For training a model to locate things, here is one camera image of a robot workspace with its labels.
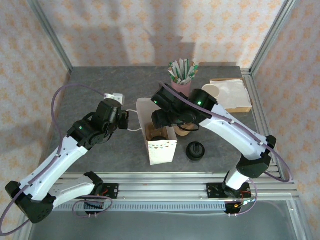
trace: paper bag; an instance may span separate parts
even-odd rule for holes
[[[173,127],[166,127],[168,140],[147,141],[146,125],[152,123],[152,113],[160,108],[151,101],[151,98],[139,98],[136,101],[138,119],[148,150],[150,165],[171,163],[177,147],[177,136]]]

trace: pink cup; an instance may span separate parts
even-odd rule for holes
[[[191,82],[192,81],[188,82],[185,85],[180,85],[180,84],[176,84],[174,81],[171,80],[171,87],[174,90],[176,90],[178,93],[183,93],[184,95],[189,97]]]

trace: black cup lid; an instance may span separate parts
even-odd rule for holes
[[[198,141],[189,143],[186,147],[186,155],[192,161],[199,161],[205,155],[205,147]]]

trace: gray table surface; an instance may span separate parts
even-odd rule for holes
[[[240,78],[238,67],[202,66],[191,88],[201,88],[212,78]],[[167,67],[75,67],[70,83],[89,85],[103,93],[125,95],[122,109],[136,109],[139,98],[151,98],[159,88],[157,81],[170,82]],[[95,112],[102,97],[83,87],[68,88],[57,118],[61,129],[66,133],[72,124],[86,114]],[[252,112],[233,113],[238,120],[256,131]],[[130,113],[129,126],[139,128],[138,117]],[[141,131],[130,132],[118,129],[104,144],[97,144],[86,155],[76,161],[69,173],[176,173],[229,171],[240,159],[240,152],[215,133],[201,128],[188,136],[177,136],[178,143],[173,162],[150,165],[147,148]],[[192,162],[186,156],[190,142],[199,141],[205,147],[205,156],[199,162]],[[59,138],[55,132],[48,155],[58,146]]]

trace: wall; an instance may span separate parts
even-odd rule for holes
[[[249,68],[284,0],[39,0],[75,67]]]
[[[68,75],[27,1],[0,1],[0,11],[2,214],[10,202],[6,184],[20,181],[37,168],[48,147],[51,99]],[[2,230],[16,228],[20,214],[14,206]]]
[[[254,80],[277,147],[320,237],[320,8],[297,3]]]

